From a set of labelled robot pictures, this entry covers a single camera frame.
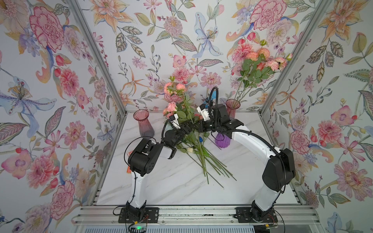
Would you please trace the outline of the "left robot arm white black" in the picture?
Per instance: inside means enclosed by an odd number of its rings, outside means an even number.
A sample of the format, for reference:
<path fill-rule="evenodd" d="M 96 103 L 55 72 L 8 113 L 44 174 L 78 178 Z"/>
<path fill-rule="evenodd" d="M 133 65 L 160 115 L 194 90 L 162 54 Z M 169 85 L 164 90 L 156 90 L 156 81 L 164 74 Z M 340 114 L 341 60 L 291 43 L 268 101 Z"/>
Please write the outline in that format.
<path fill-rule="evenodd" d="M 133 196 L 126 203 L 125 213 L 136 220 L 142 220 L 146 209 L 146 184 L 148 174 L 153 171 L 160 157 L 173 159 L 184 137 L 193 130 L 191 122 L 184 122 L 179 127 L 162 132 L 162 139 L 156 142 L 153 137 L 142 136 L 141 141 L 130 153 L 127 164 L 132 172 Z"/>

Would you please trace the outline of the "pink spray rose stem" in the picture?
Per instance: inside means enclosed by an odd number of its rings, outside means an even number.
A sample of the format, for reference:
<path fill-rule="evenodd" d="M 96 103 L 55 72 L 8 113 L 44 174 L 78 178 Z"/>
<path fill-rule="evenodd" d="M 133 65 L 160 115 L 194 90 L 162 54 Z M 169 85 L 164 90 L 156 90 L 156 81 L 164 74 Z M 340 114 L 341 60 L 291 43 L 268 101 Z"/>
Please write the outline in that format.
<path fill-rule="evenodd" d="M 170 76 L 169 82 L 164 85 L 164 97 L 168 102 L 163 111 L 163 115 L 169 120 L 169 116 L 177 114 L 179 125 L 190 121 L 196 123 L 198 118 L 195 116 L 193 102 L 187 93 L 187 87 L 183 83 L 176 81 L 176 77 Z"/>

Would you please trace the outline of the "smoky pink glass vase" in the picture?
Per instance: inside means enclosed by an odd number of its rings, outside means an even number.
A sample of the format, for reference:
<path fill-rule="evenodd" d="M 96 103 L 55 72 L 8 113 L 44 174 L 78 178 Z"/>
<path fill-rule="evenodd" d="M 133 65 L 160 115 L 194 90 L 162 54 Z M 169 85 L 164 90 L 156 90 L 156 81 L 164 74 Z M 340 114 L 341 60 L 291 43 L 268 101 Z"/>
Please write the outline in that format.
<path fill-rule="evenodd" d="M 139 133 L 142 137 L 154 137 L 154 129 L 149 122 L 149 112 L 144 109 L 137 110 L 134 112 L 133 118 L 139 124 Z"/>

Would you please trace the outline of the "single red pink rose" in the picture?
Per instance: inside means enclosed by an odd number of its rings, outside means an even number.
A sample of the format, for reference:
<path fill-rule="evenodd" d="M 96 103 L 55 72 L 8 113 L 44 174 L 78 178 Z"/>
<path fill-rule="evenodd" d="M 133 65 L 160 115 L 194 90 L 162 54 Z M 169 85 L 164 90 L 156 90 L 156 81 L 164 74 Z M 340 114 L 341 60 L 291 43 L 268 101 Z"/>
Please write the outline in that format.
<path fill-rule="evenodd" d="M 248 95 L 253 88 L 257 88 L 258 85 L 263 81 L 263 68 L 264 63 L 261 63 L 259 60 L 252 61 L 251 59 L 246 59 L 243 62 L 240 77 L 238 78 L 238 92 L 235 96 L 237 101 L 242 102 L 246 95 Z"/>

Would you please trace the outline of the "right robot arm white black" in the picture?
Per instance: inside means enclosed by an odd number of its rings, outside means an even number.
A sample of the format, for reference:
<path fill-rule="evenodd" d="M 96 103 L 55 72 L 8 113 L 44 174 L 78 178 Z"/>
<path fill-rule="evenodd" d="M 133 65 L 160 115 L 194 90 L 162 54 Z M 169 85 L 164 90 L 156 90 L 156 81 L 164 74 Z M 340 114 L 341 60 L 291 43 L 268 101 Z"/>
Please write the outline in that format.
<path fill-rule="evenodd" d="M 280 194 L 285 192 L 286 185 L 295 177 L 293 152 L 280 149 L 250 131 L 241 121 L 230 117 L 223 104 L 213 107 L 202 104 L 197 107 L 197 112 L 203 117 L 198 123 L 200 133 L 221 133 L 240 143 L 263 163 L 260 176 L 263 185 L 256 193 L 249 211 L 251 220 L 262 222 L 274 210 Z"/>

